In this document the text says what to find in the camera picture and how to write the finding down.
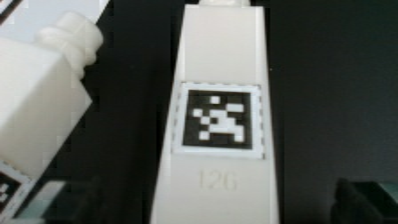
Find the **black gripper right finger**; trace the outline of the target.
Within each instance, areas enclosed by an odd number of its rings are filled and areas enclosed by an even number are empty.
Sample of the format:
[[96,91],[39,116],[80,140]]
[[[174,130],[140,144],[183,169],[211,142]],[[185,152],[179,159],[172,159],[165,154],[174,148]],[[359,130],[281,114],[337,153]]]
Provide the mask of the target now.
[[398,224],[398,182],[339,179],[332,224]]

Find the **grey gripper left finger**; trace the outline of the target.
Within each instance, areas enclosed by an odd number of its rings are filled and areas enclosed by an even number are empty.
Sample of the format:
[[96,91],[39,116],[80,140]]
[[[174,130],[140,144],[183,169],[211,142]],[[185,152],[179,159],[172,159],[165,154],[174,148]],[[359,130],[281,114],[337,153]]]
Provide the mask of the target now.
[[97,180],[50,181],[10,224],[105,224]]

